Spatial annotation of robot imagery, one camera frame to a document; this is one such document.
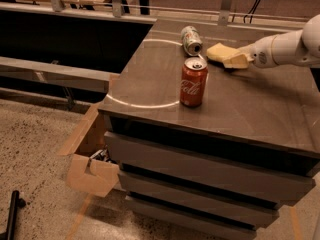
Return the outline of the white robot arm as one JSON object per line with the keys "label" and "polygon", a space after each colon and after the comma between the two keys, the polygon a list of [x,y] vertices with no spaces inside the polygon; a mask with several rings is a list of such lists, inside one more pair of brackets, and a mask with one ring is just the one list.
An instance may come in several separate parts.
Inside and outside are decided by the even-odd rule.
{"label": "white robot arm", "polygon": [[222,60],[225,68],[247,69],[279,65],[312,66],[320,62],[320,15],[311,18],[301,30],[264,37],[240,47]]}

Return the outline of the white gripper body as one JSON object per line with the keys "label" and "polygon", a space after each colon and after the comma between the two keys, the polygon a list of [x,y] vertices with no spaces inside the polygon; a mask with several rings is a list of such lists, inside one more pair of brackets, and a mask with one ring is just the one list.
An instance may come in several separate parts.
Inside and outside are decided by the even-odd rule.
{"label": "white gripper body", "polygon": [[272,68],[277,66],[273,56],[273,43],[276,35],[264,37],[250,45],[250,56],[253,64],[258,68]]}

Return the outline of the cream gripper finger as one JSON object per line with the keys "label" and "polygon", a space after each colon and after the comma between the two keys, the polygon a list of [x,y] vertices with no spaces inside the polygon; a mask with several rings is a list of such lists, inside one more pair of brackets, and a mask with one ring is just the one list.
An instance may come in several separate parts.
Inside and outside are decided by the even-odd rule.
{"label": "cream gripper finger", "polygon": [[239,47],[239,50],[240,50],[242,53],[247,53],[247,54],[251,54],[251,53],[254,51],[252,44]]}
{"label": "cream gripper finger", "polygon": [[247,69],[253,58],[248,54],[239,53],[227,57],[222,61],[225,68]]}

